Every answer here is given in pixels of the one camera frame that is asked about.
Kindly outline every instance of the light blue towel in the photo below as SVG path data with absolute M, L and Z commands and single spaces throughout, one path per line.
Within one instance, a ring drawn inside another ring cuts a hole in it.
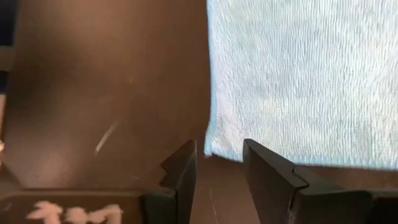
M 208 0 L 206 154 L 398 169 L 398 1 Z

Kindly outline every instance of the microfiber cloth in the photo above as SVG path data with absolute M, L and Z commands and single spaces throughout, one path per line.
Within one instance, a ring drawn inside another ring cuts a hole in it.
M 205 153 L 398 169 L 398 1 L 208 0 Z

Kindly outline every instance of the scratch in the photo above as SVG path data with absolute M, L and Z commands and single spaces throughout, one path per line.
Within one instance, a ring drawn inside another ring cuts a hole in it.
M 106 140 L 112 134 L 112 132 L 119 126 L 120 119 L 113 122 L 113 124 L 109 127 L 109 129 L 105 132 L 104 136 L 102 136 L 101 140 L 99 140 L 98 145 L 95 147 L 94 156 L 96 156 L 99 152 Z
M 216 212 L 216 208 L 214 207 L 214 204 L 213 204 L 213 212 L 214 212 L 214 219 L 216 220 L 216 223 L 218 224 L 217 212 Z
M 214 219 L 216 220 L 216 224 L 218 224 L 216 207 L 214 206 L 214 201 L 213 201 L 213 189 L 210 189 L 210 201 L 213 206 Z
M 132 177 L 132 178 L 134 178 L 134 179 L 137 179 L 137 180 L 139 180 L 139 177 L 136 177 L 135 175 L 129 175 L 130 177 Z

